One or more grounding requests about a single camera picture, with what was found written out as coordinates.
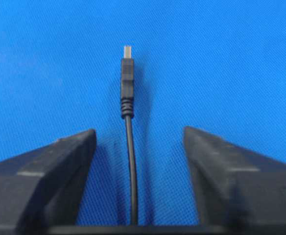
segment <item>cable cord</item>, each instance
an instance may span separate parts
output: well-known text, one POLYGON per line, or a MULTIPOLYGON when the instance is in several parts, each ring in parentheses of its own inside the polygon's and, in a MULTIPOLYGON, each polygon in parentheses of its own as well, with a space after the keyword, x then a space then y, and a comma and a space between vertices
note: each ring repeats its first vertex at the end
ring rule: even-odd
POLYGON ((138 224, 138 187, 137 187, 137 171, 135 164, 133 134, 131 117, 125 117, 125 125, 127 132, 129 170, 130 170, 130 186, 131 186, 131 225, 138 224))
POLYGON ((131 47, 124 47, 124 56, 121 60, 120 104, 121 117, 125 119, 127 132, 130 194, 131 194, 131 225, 138 224, 138 186, 133 145, 132 123, 134 116, 134 60, 131 58, 131 47))

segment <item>blue cloth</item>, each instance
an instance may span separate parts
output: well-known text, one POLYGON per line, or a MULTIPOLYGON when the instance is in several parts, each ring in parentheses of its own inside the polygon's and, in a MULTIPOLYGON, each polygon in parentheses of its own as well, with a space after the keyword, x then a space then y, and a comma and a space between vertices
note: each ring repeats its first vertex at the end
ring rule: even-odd
POLYGON ((141 225, 198 222, 186 125, 286 163, 286 1, 0 0, 0 161, 96 129, 79 225, 129 223, 124 45, 141 225))

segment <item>usb cable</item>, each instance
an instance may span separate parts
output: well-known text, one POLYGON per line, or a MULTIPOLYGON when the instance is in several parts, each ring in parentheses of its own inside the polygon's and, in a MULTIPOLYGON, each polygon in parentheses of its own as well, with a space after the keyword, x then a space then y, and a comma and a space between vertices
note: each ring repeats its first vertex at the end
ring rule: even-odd
POLYGON ((137 187, 137 171, 135 164, 132 123, 131 123, 131 119, 134 116, 133 101, 134 101, 134 60, 131 58, 131 47, 125 46, 124 55, 121 60, 121 81, 120 81, 121 117, 125 119, 125 126, 127 132, 130 188, 131 188, 131 225, 137 225, 138 187, 137 187))

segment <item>metal usb tip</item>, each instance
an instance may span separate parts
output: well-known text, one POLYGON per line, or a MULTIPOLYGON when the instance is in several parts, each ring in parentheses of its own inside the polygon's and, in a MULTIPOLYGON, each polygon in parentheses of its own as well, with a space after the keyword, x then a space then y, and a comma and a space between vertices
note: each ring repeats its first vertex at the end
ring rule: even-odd
POLYGON ((124 46, 123 57, 125 59, 131 59, 131 46, 124 46))

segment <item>black plastic connector housing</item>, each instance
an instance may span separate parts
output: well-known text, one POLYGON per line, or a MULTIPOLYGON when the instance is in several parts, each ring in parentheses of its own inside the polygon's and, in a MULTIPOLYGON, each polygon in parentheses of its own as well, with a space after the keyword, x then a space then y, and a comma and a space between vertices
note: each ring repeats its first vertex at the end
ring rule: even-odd
POLYGON ((121 117, 130 116, 133 118, 134 101, 134 60, 122 58, 121 60, 121 83, 120 83, 120 102, 121 117))

